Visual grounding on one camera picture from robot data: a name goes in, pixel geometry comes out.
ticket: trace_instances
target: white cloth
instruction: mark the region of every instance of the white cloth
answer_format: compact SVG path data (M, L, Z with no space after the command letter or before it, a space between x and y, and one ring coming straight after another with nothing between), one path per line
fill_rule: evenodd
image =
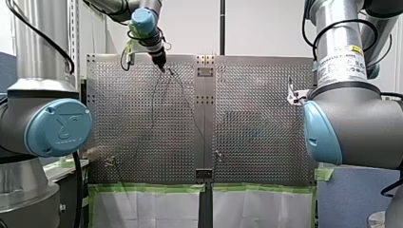
M313 194L214 192L216 228L312 228Z
M200 193L99 193L93 228L198 228Z

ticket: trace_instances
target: vertical pole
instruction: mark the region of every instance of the vertical pole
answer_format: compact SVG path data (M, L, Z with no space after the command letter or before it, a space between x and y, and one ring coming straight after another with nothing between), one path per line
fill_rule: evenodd
M220 55L225 55L225 0L221 0L221 13L220 13Z

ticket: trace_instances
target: warning label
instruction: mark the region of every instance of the warning label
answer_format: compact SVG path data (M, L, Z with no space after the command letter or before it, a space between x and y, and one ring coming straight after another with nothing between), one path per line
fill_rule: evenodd
M340 80L342 78L367 78L365 59L359 51L340 51L323 58L318 67L321 81Z

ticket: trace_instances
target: screw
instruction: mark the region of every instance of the screw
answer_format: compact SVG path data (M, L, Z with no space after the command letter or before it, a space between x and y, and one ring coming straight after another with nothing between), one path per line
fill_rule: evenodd
M65 213L65 211L66 211L66 205L65 204L60 204L59 213L63 214L63 213Z

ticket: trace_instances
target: end effector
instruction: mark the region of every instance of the end effector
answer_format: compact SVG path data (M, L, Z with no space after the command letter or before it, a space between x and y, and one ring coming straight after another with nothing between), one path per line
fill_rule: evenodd
M163 71L166 64L166 53L163 47L163 34L157 27L158 14L148 8L136 9L131 16L129 37L134 52L142 49L148 52L152 62Z
M162 0L87 0L95 9L108 15L113 21L130 21L125 53L147 52L153 63L163 70L166 54L163 47L163 33L158 28Z

